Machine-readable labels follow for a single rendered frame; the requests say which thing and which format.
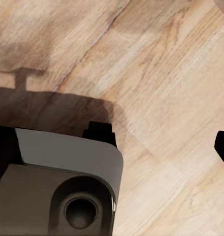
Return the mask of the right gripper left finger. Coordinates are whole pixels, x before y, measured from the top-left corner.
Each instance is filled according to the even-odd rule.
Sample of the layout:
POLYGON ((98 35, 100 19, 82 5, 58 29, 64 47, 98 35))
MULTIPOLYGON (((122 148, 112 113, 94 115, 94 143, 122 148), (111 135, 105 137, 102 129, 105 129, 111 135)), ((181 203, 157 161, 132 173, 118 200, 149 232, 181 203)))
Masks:
POLYGON ((15 131, 0 134, 0 179, 18 150, 19 142, 15 131))

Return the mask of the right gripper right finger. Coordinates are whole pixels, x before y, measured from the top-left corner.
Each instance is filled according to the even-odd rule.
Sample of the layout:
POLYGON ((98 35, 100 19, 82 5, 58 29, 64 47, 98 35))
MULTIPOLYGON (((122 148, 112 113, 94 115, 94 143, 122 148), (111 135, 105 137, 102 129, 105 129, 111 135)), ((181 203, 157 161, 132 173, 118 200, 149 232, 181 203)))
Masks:
POLYGON ((224 131, 217 133, 214 148, 224 162, 224 131))

